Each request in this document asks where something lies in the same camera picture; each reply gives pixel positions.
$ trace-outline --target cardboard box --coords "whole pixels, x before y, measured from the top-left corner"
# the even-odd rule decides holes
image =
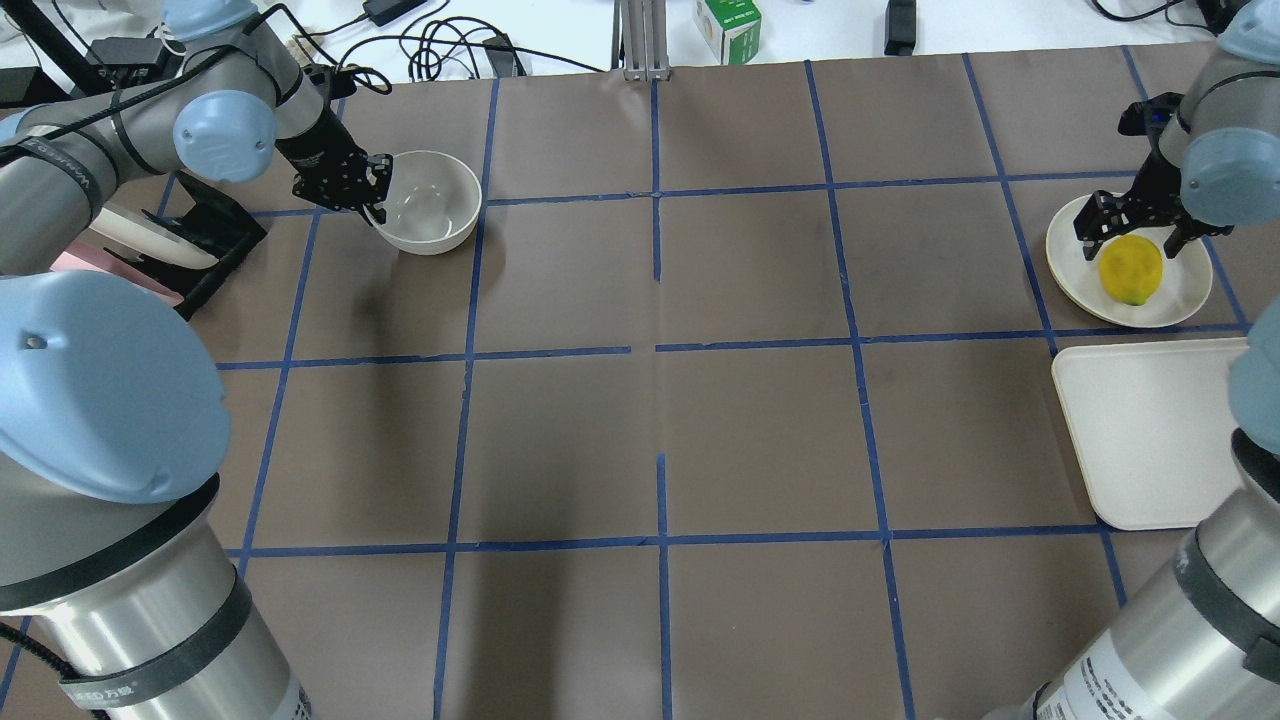
[[[760,51],[763,19],[753,0],[694,0],[694,23],[722,65],[745,65]]]

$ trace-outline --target white bowl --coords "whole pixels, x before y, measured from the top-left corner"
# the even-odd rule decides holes
[[[1146,305],[1134,307],[1112,300],[1102,288],[1097,261],[1084,259],[1084,250],[1073,224],[1075,215],[1088,201],[1089,196],[1084,196],[1064,205],[1050,223],[1048,236],[1044,238],[1048,269],[1068,297],[1094,316],[1130,328],[1174,325],[1190,318],[1204,305],[1213,288],[1213,264],[1203,242],[1192,242],[1183,247],[1178,258],[1165,259],[1164,278]],[[1133,231],[1133,234],[1155,242],[1157,247],[1164,247],[1171,233],[1172,228]]]
[[[404,252],[439,255],[475,229],[480,200],[480,179],[462,160],[434,150],[401,152],[383,204],[387,224],[375,227]]]

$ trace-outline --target white table surface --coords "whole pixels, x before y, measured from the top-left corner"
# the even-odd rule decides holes
[[[1102,0],[1115,13],[1132,14],[1157,5],[1157,0]],[[334,33],[325,49],[335,55],[353,42],[401,31],[415,17],[439,6],[430,0],[417,10],[383,27],[370,22]],[[104,12],[101,5],[116,10]],[[270,5],[257,0],[262,8]],[[883,51],[884,0],[756,0],[764,14],[764,38],[756,63],[872,58]],[[38,3],[59,23],[49,3]],[[160,0],[61,0],[64,12],[87,38],[142,36],[159,20]],[[288,5],[311,31],[328,29],[356,17],[357,0],[291,0]],[[120,9],[132,10],[120,12]],[[607,67],[613,0],[451,0],[436,18],[474,15],[506,31],[517,46],[566,55]],[[1201,22],[1192,0],[1171,10],[1181,22]],[[714,56],[691,22],[692,0],[668,0],[667,26],[671,63],[708,65]],[[271,26],[288,37],[283,17]],[[1170,26],[1160,15],[1116,23],[1100,17],[1088,0],[919,0],[916,54],[986,53],[1048,47],[1098,47],[1206,40],[1201,29]],[[396,42],[378,42],[355,55],[393,81],[404,82],[406,60]],[[581,72],[543,58],[526,58],[534,74]],[[32,64],[31,49],[5,23],[0,23],[0,67]],[[46,72],[65,78],[45,60]],[[444,78],[465,77],[462,65],[447,64]],[[481,60],[481,69],[489,68]]]

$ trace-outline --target light blue joint cap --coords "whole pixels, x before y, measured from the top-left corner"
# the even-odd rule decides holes
[[[1231,365],[1231,414],[1249,439],[1280,455],[1280,300],[1249,332],[1249,350]]]
[[[1280,217],[1280,137],[1220,128],[1183,159],[1183,206],[1211,225],[1257,225]]]
[[[8,118],[0,120],[0,142],[18,137],[18,126],[22,124],[22,119],[27,117],[27,113],[41,108],[42,105],[36,105],[33,108],[27,108],[26,110],[9,115]]]
[[[251,181],[271,164],[275,113],[248,92],[206,92],[178,113],[173,143],[182,163],[198,176],[211,181]]]
[[[1253,0],[1217,37],[1217,46],[1236,58],[1280,65],[1280,0]]]
[[[165,0],[161,17],[182,42],[244,22],[257,13],[251,0]]]
[[[230,443],[221,379],[154,295],[93,272],[0,278],[0,452],[109,502],[169,502]]]

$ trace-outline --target lemon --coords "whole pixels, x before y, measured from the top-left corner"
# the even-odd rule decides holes
[[[1155,242],[1137,236],[1117,237],[1102,249],[1098,278],[1116,302],[1143,305],[1160,287],[1165,259]]]

